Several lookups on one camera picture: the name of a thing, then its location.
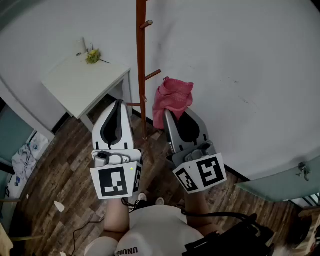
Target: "white shoe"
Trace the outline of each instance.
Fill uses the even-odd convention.
[[[156,206],[164,206],[165,205],[165,200],[162,197],[159,197],[156,201],[155,201],[155,205]]]
[[[139,201],[147,201],[147,195],[145,193],[140,193],[138,195],[138,200]]]

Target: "small white object on floor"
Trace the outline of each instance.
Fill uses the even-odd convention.
[[[156,206],[164,206],[165,205],[165,200],[162,197],[159,197],[156,201],[155,201],[155,205]]]
[[[54,201],[54,205],[57,207],[60,213],[62,213],[65,209],[65,206],[60,202]]]
[[[147,199],[147,195],[145,194],[145,193],[140,193],[139,195],[138,195],[138,200],[139,201],[147,201],[148,199]]]

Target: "coat rack hook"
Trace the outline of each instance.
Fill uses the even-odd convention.
[[[145,95],[142,95],[142,99],[143,99],[144,102],[148,102],[148,100],[147,100]]]
[[[133,106],[140,107],[141,106],[140,103],[131,103],[131,102],[127,102],[126,105],[131,106],[131,107],[133,107]]]
[[[154,76],[156,76],[160,73],[161,73],[161,69],[158,69],[158,70],[154,71],[153,73],[147,75],[144,79],[147,81],[148,79],[153,78]]]
[[[145,29],[146,27],[149,27],[150,25],[152,25],[154,22],[152,20],[148,20],[146,21],[145,23],[143,23],[141,26],[140,26],[140,29]]]

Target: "door handle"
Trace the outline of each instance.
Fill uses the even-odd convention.
[[[299,163],[298,169],[303,173],[304,179],[308,182],[308,174],[311,173],[310,169],[303,162]]]

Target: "white shirt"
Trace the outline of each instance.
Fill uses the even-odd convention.
[[[117,242],[99,237],[85,249],[85,256],[179,256],[185,245],[203,236],[187,225],[187,217],[180,209],[155,205],[130,213],[130,230]]]

